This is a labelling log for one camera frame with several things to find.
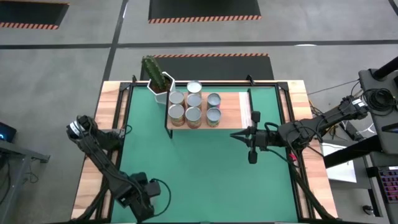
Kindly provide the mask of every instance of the wooden table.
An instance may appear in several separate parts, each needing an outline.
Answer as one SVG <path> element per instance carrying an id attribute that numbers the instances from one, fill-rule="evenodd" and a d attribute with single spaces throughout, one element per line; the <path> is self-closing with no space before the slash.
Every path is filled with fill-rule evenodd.
<path id="1" fill-rule="evenodd" d="M 138 83 L 147 83 L 147 81 L 137 81 Z M 201 82 L 220 82 L 220 81 L 201 81 Z M 256 81 L 256 82 L 287 82 L 289 84 L 290 99 L 292 102 L 293 113 L 295 119 L 312 118 L 310 104 L 308 102 L 307 92 L 305 90 L 304 81 L 292 80 L 292 81 Z M 95 114 L 95 121 L 100 129 L 111 129 L 113 118 L 116 110 L 116 102 L 119 93 L 119 86 L 121 82 L 104 82 L 99 98 L 97 111 Z M 119 115 L 119 125 L 122 126 L 124 118 L 124 109 L 126 107 L 127 94 L 123 95 L 121 113 Z M 285 120 L 289 122 L 289 112 L 287 109 L 287 103 L 284 97 L 282 97 L 282 104 L 285 113 Z M 310 145 L 320 151 L 320 145 L 318 141 L 312 141 Z M 314 193 L 319 202 L 326 208 L 326 210 L 337 217 L 337 211 L 335 203 L 333 201 L 333 195 L 331 193 L 328 176 L 326 174 L 326 168 L 323 163 L 322 157 L 317 153 L 306 149 L 303 152 L 303 159 L 305 163 L 305 170 L 307 172 L 308 183 L 311 191 Z M 97 170 L 95 165 L 90 159 L 86 159 L 83 164 L 80 183 L 78 186 L 75 204 L 73 206 L 71 218 L 79 217 L 86 209 L 86 207 L 95 198 L 96 194 L 100 190 L 102 181 L 102 175 Z M 308 217 L 308 211 L 306 209 L 307 203 L 305 196 L 300 191 L 300 202 L 303 208 L 303 217 Z M 109 210 L 109 196 L 108 191 L 103 206 L 103 218 L 107 218 Z"/>

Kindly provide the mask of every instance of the tin can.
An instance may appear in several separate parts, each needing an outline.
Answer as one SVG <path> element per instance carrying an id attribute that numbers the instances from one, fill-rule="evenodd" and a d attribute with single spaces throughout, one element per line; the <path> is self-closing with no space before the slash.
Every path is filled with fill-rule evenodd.
<path id="1" fill-rule="evenodd" d="M 169 116 L 174 126 L 182 126 L 185 123 L 184 107 L 182 105 L 171 105 L 169 107 Z"/>
<path id="2" fill-rule="evenodd" d="M 207 96 L 207 109 L 210 108 L 220 108 L 221 97 L 218 93 L 210 93 Z"/>
<path id="3" fill-rule="evenodd" d="M 201 96 L 191 93 L 187 96 L 188 107 L 197 107 L 201 109 Z"/>
<path id="4" fill-rule="evenodd" d="M 197 94 L 201 96 L 201 83 L 199 81 L 193 80 L 188 82 L 187 89 L 189 94 Z"/>
<path id="5" fill-rule="evenodd" d="M 180 104 L 185 107 L 184 94 L 180 91 L 173 91 L 170 93 L 169 100 L 172 104 Z"/>
<path id="6" fill-rule="evenodd" d="M 201 111 L 199 108 L 190 107 L 185 112 L 188 127 L 195 129 L 201 125 Z"/>
<path id="7" fill-rule="evenodd" d="M 210 108 L 207 110 L 207 124 L 210 127 L 217 127 L 221 119 L 221 111 L 218 108 Z"/>

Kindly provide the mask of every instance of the black floor mat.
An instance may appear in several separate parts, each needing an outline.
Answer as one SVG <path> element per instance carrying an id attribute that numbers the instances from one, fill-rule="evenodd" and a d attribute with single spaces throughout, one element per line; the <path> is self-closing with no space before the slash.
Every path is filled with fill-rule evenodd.
<path id="1" fill-rule="evenodd" d="M 69 3 L 0 1 L 0 27 L 58 29 Z"/>
<path id="2" fill-rule="evenodd" d="M 149 23 L 261 19 L 257 0 L 150 0 Z"/>
<path id="3" fill-rule="evenodd" d="M 176 80 L 273 80 L 268 54 L 155 55 L 161 69 Z M 141 80 L 149 80 L 141 69 Z"/>

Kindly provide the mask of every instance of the white pot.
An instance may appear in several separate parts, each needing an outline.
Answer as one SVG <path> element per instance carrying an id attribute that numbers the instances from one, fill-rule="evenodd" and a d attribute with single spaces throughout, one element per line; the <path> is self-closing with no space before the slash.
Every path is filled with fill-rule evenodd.
<path id="1" fill-rule="evenodd" d="M 175 91 L 175 80 L 174 80 L 174 78 L 171 77 L 167 72 L 162 72 L 162 74 L 163 74 L 164 77 L 169 78 L 169 80 L 172 82 L 172 85 L 170 86 L 170 92 Z M 166 105 L 166 102 L 167 102 L 167 92 L 164 92 L 164 93 L 155 93 L 155 92 L 150 88 L 150 83 L 151 83 L 151 81 L 152 81 L 152 80 L 149 80 L 147 87 L 148 87 L 148 89 L 155 95 L 155 101 L 156 101 L 157 103 Z"/>

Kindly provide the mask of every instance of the potted cactus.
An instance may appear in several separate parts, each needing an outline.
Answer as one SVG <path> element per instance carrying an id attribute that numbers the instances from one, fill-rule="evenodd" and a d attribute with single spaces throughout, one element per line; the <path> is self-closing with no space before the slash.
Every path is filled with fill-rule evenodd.
<path id="1" fill-rule="evenodd" d="M 155 101 L 161 104 L 167 102 L 167 90 L 175 91 L 175 80 L 167 72 L 163 72 L 153 56 L 142 58 L 142 66 L 150 80 L 148 89 L 155 95 Z"/>

